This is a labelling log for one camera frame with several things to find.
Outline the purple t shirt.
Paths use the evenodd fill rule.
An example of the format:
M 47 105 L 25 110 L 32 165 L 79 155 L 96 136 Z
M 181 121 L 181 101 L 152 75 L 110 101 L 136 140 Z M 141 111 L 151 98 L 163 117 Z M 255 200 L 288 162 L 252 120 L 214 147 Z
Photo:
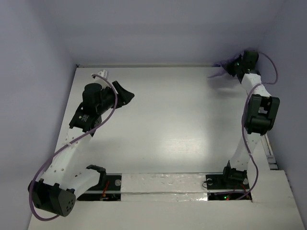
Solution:
M 216 72 L 215 74 L 213 75 L 210 75 L 208 76 L 207 78 L 208 79 L 211 79 L 211 78 L 215 78 L 215 77 L 219 77 L 219 76 L 223 76 L 224 74 L 226 74 L 226 70 L 224 69 L 224 66 L 234 60 L 236 60 L 238 57 L 240 57 L 241 54 L 238 53 L 238 54 L 235 54 L 233 57 L 231 58 L 228 58 L 228 59 L 225 59 L 225 60 L 220 60 L 220 61 L 217 61 L 217 62 L 214 62 L 211 67 L 212 68 L 218 68 L 219 71 Z

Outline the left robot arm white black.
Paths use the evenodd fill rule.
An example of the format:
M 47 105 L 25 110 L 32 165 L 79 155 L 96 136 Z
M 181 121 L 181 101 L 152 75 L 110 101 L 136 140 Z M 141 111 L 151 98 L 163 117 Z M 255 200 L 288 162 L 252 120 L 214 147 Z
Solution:
M 36 213 L 36 209 L 54 214 L 54 218 L 66 217 L 71 213 L 77 198 L 91 188 L 104 189 L 108 186 L 103 167 L 85 163 L 76 170 L 77 154 L 97 129 L 107 121 L 102 114 L 108 109 L 110 115 L 127 105 L 134 94 L 125 90 L 117 81 L 87 84 L 82 93 L 82 102 L 69 123 L 66 143 L 48 159 L 35 174 L 28 186 L 29 205 L 32 214 L 41 221 L 50 221 Z

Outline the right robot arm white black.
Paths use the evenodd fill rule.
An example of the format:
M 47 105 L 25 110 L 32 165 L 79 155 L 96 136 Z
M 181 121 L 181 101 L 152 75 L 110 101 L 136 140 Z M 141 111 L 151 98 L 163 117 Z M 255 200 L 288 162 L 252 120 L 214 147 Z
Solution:
M 261 137 L 273 128 L 280 105 L 280 99 L 267 91 L 267 83 L 262 81 L 256 69 L 260 54 L 256 50 L 244 50 L 223 65 L 247 93 L 241 117 L 241 140 L 221 175 L 221 183 L 227 188 L 247 179 L 248 163 L 254 161 L 253 151 Z

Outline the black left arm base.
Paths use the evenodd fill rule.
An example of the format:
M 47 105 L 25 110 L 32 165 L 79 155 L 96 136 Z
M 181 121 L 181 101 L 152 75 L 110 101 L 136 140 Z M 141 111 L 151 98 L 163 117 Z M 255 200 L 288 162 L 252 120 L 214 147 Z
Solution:
M 122 174 L 107 174 L 104 185 L 88 189 L 77 198 L 78 201 L 120 201 Z

